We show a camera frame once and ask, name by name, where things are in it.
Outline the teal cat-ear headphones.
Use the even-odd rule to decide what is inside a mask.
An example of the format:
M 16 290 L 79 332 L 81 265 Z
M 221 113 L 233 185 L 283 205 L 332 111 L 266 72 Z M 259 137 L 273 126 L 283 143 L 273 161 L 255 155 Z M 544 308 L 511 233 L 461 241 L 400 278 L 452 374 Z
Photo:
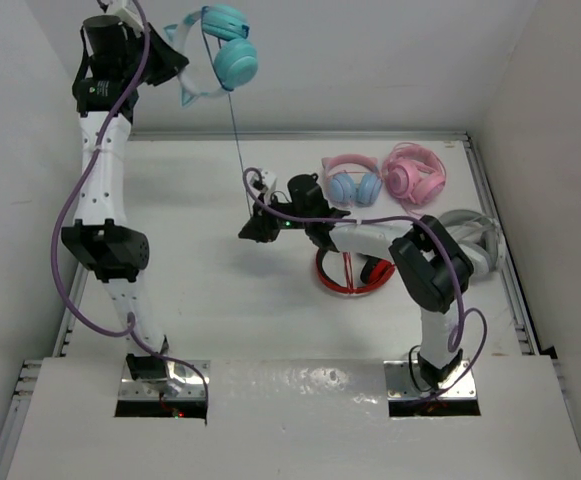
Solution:
M 177 74 L 177 80 L 183 108 L 202 98 L 231 94 L 252 81 L 259 69 L 257 49 L 250 41 L 250 24 L 244 13 L 228 5 L 215 4 L 201 7 L 177 24 L 167 25 L 164 33 L 177 53 L 185 54 L 188 37 L 197 23 L 218 88 L 203 91 L 182 70 Z

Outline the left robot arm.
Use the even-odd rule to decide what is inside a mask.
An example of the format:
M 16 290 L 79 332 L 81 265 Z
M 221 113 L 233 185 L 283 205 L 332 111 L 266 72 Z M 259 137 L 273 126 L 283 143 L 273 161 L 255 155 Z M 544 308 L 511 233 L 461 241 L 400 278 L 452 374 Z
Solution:
M 56 221 L 51 253 L 64 246 L 92 272 L 109 295 L 120 327 L 107 330 L 73 315 L 89 328 L 126 341 L 130 377 L 147 384 L 173 377 L 168 340 L 150 311 L 144 272 L 150 258 L 147 236 L 128 224 L 124 206 L 124 157 L 138 100 L 137 89 L 173 78 L 187 64 L 148 23 L 102 14 L 80 28 L 82 57 L 72 85 L 82 135 L 82 174 Z

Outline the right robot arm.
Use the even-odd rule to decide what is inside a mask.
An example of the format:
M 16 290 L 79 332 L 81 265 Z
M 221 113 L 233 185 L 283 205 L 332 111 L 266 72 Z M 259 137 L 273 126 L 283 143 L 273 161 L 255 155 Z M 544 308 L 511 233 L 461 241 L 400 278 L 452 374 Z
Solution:
M 436 217 L 354 219 L 328 203 L 316 174 L 292 177 L 286 202 L 274 197 L 274 180 L 260 169 L 247 168 L 242 181 L 254 205 L 240 238 L 269 243 L 283 229 L 301 229 L 321 250 L 391 263 L 421 310 L 422 378 L 437 386 L 458 367 L 466 317 L 462 295 L 474 266 Z

